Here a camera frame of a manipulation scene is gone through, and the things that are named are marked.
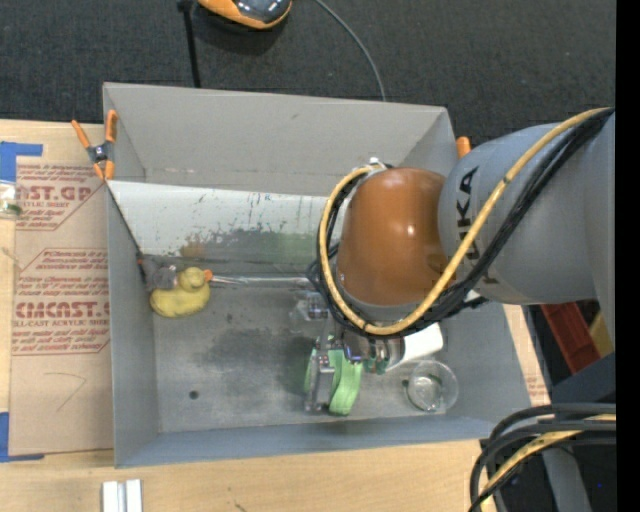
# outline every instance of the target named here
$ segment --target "rubber duck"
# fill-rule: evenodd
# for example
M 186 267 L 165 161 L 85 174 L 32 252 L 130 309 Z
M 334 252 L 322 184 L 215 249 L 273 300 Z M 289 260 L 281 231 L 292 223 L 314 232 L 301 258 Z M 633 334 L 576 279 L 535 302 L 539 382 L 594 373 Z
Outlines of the rubber duck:
M 202 311 L 209 302 L 209 281 L 212 278 L 210 270 L 186 268 L 178 272 L 175 288 L 156 288 L 151 292 L 149 303 L 156 313 L 167 318 L 193 315 Z

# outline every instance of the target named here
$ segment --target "glass cup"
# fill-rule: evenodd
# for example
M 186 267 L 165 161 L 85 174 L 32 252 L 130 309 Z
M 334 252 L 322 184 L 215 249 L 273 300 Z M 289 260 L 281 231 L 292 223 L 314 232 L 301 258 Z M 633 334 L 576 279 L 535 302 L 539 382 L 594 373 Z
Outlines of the glass cup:
M 435 359 L 418 364 L 407 385 L 411 403 L 426 412 L 451 408 L 458 399 L 458 391 L 458 379 L 451 368 Z

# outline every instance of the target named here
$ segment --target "black carpet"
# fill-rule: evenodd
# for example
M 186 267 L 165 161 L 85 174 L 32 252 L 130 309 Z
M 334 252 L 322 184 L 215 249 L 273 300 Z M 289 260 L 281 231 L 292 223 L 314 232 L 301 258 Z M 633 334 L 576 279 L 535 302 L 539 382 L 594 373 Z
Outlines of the black carpet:
M 454 134 L 473 145 L 616 106 L 615 0 L 324 2 L 366 50 L 315 0 L 294 0 L 287 21 L 265 33 L 221 29 L 194 6 L 202 87 L 374 100 L 384 92 L 447 107 Z M 0 0 L 0 118 L 102 122 L 106 81 L 194 86 L 175 0 Z M 615 469 L 598 473 L 601 462 L 589 470 L 597 492 L 608 478 L 600 501 L 615 510 Z M 530 468 L 505 489 L 509 512 L 554 510 L 544 472 Z

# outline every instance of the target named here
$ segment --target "metal bracket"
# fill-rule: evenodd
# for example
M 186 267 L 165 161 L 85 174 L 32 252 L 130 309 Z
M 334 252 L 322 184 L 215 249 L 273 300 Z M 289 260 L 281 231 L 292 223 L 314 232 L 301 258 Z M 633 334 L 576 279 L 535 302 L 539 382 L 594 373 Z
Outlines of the metal bracket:
M 142 481 L 102 484 L 102 512 L 142 512 Z

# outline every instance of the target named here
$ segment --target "cardboard sheet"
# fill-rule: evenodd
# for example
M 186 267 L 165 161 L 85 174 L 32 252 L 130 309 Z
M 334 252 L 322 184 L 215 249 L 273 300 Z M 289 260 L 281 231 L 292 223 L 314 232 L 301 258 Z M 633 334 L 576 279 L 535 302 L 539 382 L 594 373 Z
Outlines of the cardboard sheet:
M 43 147 L 16 161 L 9 454 L 111 448 L 106 188 L 70 124 L 0 126 L 2 141 Z

